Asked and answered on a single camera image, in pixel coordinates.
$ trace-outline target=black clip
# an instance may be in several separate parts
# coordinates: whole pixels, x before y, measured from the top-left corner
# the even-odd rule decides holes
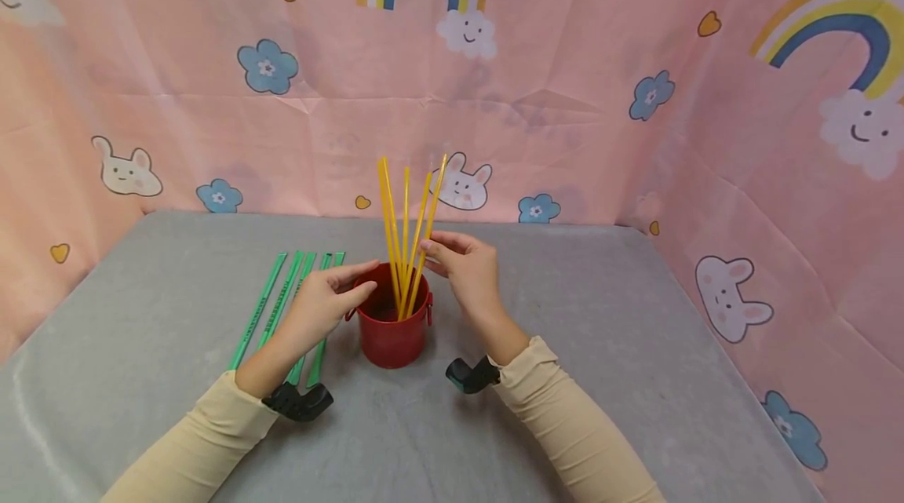
[[[499,368],[490,363],[484,356],[474,368],[463,359],[456,358],[446,368],[446,378],[465,395],[476,394],[489,384],[499,383]]]
[[[333,396],[323,384],[315,385],[302,395],[295,385],[286,382],[274,389],[263,404],[292,421],[310,422],[333,404]]]

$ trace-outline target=beige sleeve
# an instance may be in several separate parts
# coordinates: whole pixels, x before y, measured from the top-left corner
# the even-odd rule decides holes
[[[222,374],[195,408],[126,470],[102,503],[209,501],[277,414]]]
[[[578,503],[665,503],[627,439],[540,337],[500,367],[495,390],[534,433]]]

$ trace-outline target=green stick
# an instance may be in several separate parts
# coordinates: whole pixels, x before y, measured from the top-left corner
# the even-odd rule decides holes
[[[311,252],[308,253],[308,256],[304,259],[304,269],[301,271],[301,277],[298,279],[298,285],[295,288],[296,295],[298,295],[298,290],[301,289],[301,284],[304,283],[304,278],[307,278],[311,270],[314,269],[314,259],[316,258],[317,253]],[[304,367],[304,356],[296,362],[295,366],[292,366],[292,371],[288,374],[286,381],[292,385],[298,386],[298,380],[301,379],[302,367]]]
[[[273,285],[277,282],[279,271],[282,270],[282,264],[286,263],[286,255],[288,254],[285,252],[277,254],[277,259],[273,263],[273,269],[270,270],[270,277],[267,279],[267,283],[264,284],[264,289],[261,290],[261,296],[257,299],[257,307],[254,309],[254,313],[251,313],[248,328],[245,328],[245,334],[242,336],[242,340],[239,341],[239,346],[235,349],[235,355],[232,356],[232,363],[228,367],[230,371],[238,370],[239,364],[242,364],[245,350],[248,349],[248,344],[251,342],[251,335],[254,335],[254,330],[257,328],[257,321],[261,320],[261,313],[264,312],[264,307],[267,306],[270,291],[273,291]]]
[[[333,265],[341,265],[345,261],[345,252],[337,252],[337,259]],[[323,351],[326,350],[326,337],[317,345],[317,351],[314,354],[314,366],[311,366],[311,373],[308,375],[307,388],[314,388],[320,383],[320,367],[323,364]]]
[[[330,260],[333,259],[333,253],[327,252],[323,254],[323,260],[320,263],[320,269],[326,270],[330,266]],[[301,381],[301,371],[304,367],[304,358],[308,354],[304,354],[301,359],[296,362],[295,366],[292,366],[292,371],[288,373],[288,377],[286,378],[286,382],[295,385],[296,388],[298,386],[298,382]]]
[[[288,290],[292,288],[292,283],[295,282],[295,276],[298,275],[299,265],[301,265],[301,253],[296,251],[295,257],[292,259],[292,267],[286,276],[286,281],[283,283],[282,289],[279,290],[277,304],[273,306],[273,312],[270,312],[267,326],[264,326],[264,334],[261,335],[261,342],[257,343],[258,350],[263,348],[264,344],[269,341],[270,337],[273,336],[273,331],[277,328],[277,324],[279,324],[279,318],[282,317],[282,312],[286,308],[286,295],[288,295]]]

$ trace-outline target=yellow straw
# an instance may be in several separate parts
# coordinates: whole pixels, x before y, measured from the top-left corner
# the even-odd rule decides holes
[[[390,257],[390,272],[392,273],[392,296],[396,302],[396,308],[399,308],[401,297],[399,296],[399,277],[395,271],[395,258],[392,255],[392,229],[390,228],[390,206],[386,198],[386,181],[388,174],[386,172],[386,158],[377,163],[377,170],[380,174],[380,197],[383,202],[383,222],[386,225],[386,251]]]
[[[405,166],[405,210],[403,211],[403,224],[401,224],[401,307],[403,312],[408,301],[408,291],[411,284],[411,274],[408,270],[408,186],[410,182],[410,170]]]
[[[430,216],[427,217],[427,235],[424,236],[425,238],[429,238],[433,234],[433,217],[436,216],[436,202],[439,201],[439,192],[443,187],[443,176],[446,174],[446,159],[447,154],[443,154],[443,163],[439,166],[439,180],[436,181],[436,191],[433,192],[433,202],[430,203]],[[405,311],[405,319],[411,317],[411,313],[414,311],[414,302],[417,300],[417,288],[421,286],[421,272],[424,270],[424,261],[426,260],[427,254],[424,254],[424,251],[421,250],[421,258],[417,260],[417,272],[414,276],[414,293],[411,295],[411,301]]]
[[[390,215],[392,216],[392,249],[395,252],[395,256],[392,258],[392,263],[395,265],[395,275],[396,281],[395,284],[399,287],[399,300],[401,300],[401,249],[399,248],[399,225],[396,222],[395,216],[395,205],[392,203],[392,186],[390,185],[390,169],[388,168],[388,163],[386,162],[386,158],[383,157],[383,176],[386,178],[386,195],[388,196],[388,201],[390,202]],[[401,303],[396,305],[396,311],[403,306]]]
[[[433,180],[433,172],[427,172],[427,180],[424,182],[424,194],[421,196],[421,210],[417,213],[417,225],[414,230],[414,239],[411,241],[411,252],[408,258],[408,270],[405,277],[411,279],[412,271],[414,271],[414,254],[417,252],[417,245],[421,242],[421,225],[424,223],[424,212],[427,210],[427,199],[430,196],[430,181]],[[408,301],[405,302],[405,312],[408,312]]]

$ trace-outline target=red cup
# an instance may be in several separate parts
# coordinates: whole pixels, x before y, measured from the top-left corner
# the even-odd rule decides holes
[[[345,315],[345,320],[351,320],[352,315],[358,313],[361,349],[375,366],[386,370],[408,366],[416,360],[427,342],[424,319],[427,319],[427,326],[433,325],[433,294],[423,275],[411,317],[399,322],[392,294],[391,270],[390,264],[380,264],[358,277],[355,287],[364,282],[376,282],[377,289],[355,311]]]

